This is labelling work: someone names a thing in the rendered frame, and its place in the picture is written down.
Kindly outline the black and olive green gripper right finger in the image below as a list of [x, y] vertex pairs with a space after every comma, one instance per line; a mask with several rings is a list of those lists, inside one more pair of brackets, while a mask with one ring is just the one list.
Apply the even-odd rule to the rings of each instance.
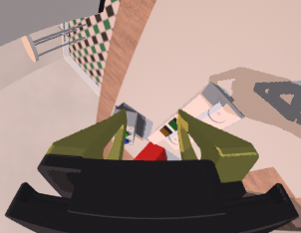
[[189, 135], [200, 148], [201, 158], [214, 162], [221, 183], [242, 181], [259, 158], [253, 144], [183, 110], [177, 111], [181, 160], [198, 159]]

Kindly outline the light grey flat mat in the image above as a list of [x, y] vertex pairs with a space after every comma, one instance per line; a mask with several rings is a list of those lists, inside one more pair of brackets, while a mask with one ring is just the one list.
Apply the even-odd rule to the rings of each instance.
[[156, 0], [113, 111], [145, 117], [148, 137], [209, 82], [242, 114], [223, 130], [251, 142], [250, 171], [274, 167], [301, 198], [301, 0]]

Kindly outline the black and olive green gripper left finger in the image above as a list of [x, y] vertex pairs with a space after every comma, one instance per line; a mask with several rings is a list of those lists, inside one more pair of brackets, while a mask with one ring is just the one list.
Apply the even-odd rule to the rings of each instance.
[[106, 159], [123, 160], [127, 122], [127, 112], [121, 110], [105, 120], [53, 142], [46, 154], [104, 159], [104, 149], [115, 135]]

